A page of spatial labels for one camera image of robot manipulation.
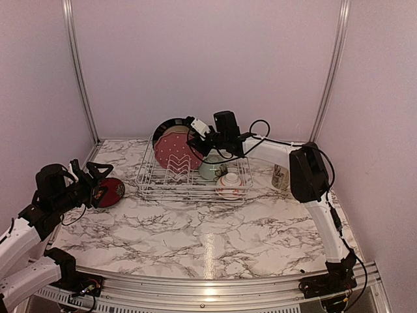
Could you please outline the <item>red floral plate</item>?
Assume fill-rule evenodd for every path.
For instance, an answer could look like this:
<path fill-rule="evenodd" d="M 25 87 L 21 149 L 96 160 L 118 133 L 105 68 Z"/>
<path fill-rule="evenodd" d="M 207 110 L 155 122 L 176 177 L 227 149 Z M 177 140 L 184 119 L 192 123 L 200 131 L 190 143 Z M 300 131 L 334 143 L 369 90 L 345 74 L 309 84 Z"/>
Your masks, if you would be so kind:
<path fill-rule="evenodd" d="M 107 188 L 107 192 L 103 197 L 102 191 L 99 193 L 99 208 L 111 207 L 121 201 L 125 194 L 125 185 L 118 178 L 106 178 L 100 183 L 100 188 Z"/>

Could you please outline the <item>tall seashell ceramic mug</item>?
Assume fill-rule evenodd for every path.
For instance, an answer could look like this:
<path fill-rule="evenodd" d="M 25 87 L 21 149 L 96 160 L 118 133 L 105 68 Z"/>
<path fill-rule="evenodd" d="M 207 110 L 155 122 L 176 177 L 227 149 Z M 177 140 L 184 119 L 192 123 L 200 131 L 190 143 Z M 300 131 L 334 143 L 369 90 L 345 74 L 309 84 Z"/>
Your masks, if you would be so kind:
<path fill-rule="evenodd" d="M 283 166 L 275 164 L 271 184 L 274 188 L 287 190 L 289 188 L 289 170 Z"/>

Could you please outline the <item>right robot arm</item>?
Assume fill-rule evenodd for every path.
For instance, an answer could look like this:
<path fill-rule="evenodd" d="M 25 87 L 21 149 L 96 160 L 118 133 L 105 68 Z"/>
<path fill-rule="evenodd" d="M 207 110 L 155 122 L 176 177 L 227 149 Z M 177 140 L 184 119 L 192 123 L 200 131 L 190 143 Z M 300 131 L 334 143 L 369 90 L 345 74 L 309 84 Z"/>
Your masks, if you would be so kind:
<path fill-rule="evenodd" d="M 338 291 L 353 274 L 357 258 L 343 237 L 343 226 L 330 197 L 336 178 L 330 159 L 313 142 L 280 142 L 252 130 L 242 133 L 232 111 L 215 113 L 214 122 L 210 126 L 196 117 L 185 119 L 192 153 L 204 158 L 213 150 L 225 151 L 230 157 L 224 162 L 250 157 L 287 168 L 291 194 L 305 205 L 324 244 L 328 273 L 323 277 L 323 287 Z"/>

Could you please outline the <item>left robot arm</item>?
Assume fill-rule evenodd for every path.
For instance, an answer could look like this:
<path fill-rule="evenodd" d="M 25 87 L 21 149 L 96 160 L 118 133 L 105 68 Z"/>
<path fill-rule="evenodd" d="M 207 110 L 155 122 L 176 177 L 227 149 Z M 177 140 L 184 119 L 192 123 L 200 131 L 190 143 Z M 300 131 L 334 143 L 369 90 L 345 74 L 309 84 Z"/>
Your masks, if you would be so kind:
<path fill-rule="evenodd" d="M 78 160 L 68 167 L 48 164 L 35 176 L 36 191 L 31 203 L 11 222 L 1 238 L 1 311 L 12 312 L 23 300 L 49 284 L 68 290 L 82 286 L 76 259 L 51 248 L 31 265 L 15 273 L 11 269 L 32 248 L 53 233 L 63 215 L 78 207 L 97 208 L 108 188 L 101 182 L 113 171 L 111 164 L 88 162 L 82 170 Z"/>

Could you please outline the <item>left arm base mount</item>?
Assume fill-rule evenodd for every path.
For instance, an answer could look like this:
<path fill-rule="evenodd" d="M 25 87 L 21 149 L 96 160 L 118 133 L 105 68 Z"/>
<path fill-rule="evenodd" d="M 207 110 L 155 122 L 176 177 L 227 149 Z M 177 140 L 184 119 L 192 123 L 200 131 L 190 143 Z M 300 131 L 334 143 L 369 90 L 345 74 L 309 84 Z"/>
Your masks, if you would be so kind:
<path fill-rule="evenodd" d="M 44 256 L 51 258 L 61 270 L 61 278 L 50 286 L 71 291 L 72 297 L 100 296 L 104 281 L 102 276 L 77 271 L 75 257 L 59 248 L 46 250 Z"/>

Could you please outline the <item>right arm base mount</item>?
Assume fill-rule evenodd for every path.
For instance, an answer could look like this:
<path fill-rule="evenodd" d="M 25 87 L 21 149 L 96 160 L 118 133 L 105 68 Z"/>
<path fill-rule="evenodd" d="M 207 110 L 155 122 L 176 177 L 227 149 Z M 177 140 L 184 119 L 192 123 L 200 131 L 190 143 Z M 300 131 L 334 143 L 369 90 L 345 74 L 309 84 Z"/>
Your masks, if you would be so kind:
<path fill-rule="evenodd" d="M 356 254 L 353 251 L 350 251 L 340 262 L 326 261 L 327 273 L 301 278 L 298 288 L 305 299 L 353 289 L 357 287 L 353 272 L 356 261 Z"/>

